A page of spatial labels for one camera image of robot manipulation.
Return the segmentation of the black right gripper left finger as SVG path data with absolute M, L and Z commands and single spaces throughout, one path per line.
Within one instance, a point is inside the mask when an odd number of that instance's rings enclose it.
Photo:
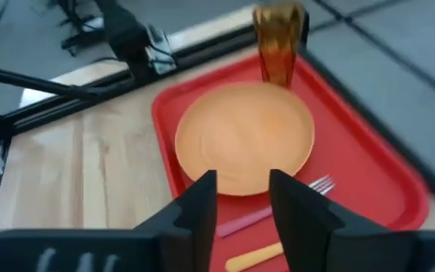
M 0 272 L 208 272 L 217 172 L 133 229 L 0 231 Z

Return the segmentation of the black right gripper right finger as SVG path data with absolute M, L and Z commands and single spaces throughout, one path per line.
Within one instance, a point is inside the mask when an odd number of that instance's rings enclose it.
M 290 272 L 435 272 L 435 230 L 388 230 L 278 169 L 270 201 Z

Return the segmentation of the fork with pink handle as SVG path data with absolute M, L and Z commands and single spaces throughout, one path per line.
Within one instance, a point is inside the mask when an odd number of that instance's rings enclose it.
M 335 187 L 335 182 L 329 175 L 326 175 L 308 184 L 308 187 L 322 195 L 326 195 Z M 272 213 L 273 211 L 271 206 L 268 206 L 261 210 L 250 212 L 240 218 L 228 221 L 223 224 L 219 224 L 216 227 L 216 233 L 220 238 L 227 237 L 242 229 L 250 227 L 253 224 L 258 223 L 259 221 L 269 218 Z

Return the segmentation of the spoon with yellow handle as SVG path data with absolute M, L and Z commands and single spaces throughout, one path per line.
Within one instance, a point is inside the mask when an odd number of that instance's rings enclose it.
M 243 272 L 283 253 L 281 243 L 274 243 L 251 252 L 230 258 L 225 263 L 227 272 Z

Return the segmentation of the orange plastic plate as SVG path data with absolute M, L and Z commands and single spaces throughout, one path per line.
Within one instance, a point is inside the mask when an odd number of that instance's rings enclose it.
M 310 157 L 313 116 L 291 91 L 264 82 L 218 86 L 183 114 L 175 153 L 192 180 L 217 172 L 217 191 L 251 196 L 268 190 L 270 170 L 295 175 Z

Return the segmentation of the amber faceted plastic cup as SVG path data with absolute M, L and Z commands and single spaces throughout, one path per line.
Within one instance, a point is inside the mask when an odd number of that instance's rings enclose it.
M 265 82 L 289 87 L 307 12 L 300 2 L 273 2 L 253 10 L 253 23 Z

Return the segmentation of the red plastic tray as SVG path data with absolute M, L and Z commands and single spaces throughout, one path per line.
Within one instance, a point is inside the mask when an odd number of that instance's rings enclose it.
M 193 102 L 213 87 L 260 79 L 259 62 L 257 55 L 242 58 L 169 87 L 154 100 L 152 117 L 173 197 L 180 196 L 193 184 L 180 167 L 174 149 L 180 118 Z M 336 184 L 327 195 L 331 200 L 391 230 L 418 230 L 429 213 L 429 193 L 416 170 L 301 57 L 296 60 L 291 92 L 305 102 L 315 124 L 311 155 L 296 178 L 310 183 L 326 174 L 331 175 Z M 225 223 L 269 204 L 268 193 L 244 197 L 220 195 L 217 198 L 217 222 Z M 271 246 L 278 239 L 272 218 L 227 238 L 216 236 L 210 272 L 227 272 L 225 264 L 231 258 Z M 331 264 L 358 264 L 358 261 L 366 260 L 358 253 L 351 255 L 352 250 L 345 250 L 342 255 L 338 253 L 327 261 L 336 261 Z M 408 272 L 404 261 L 397 267 L 383 264 L 384 270 L 370 264 L 350 270 L 329 267 L 334 268 L 329 272 Z M 242 272 L 289 270 L 286 258 L 281 254 Z

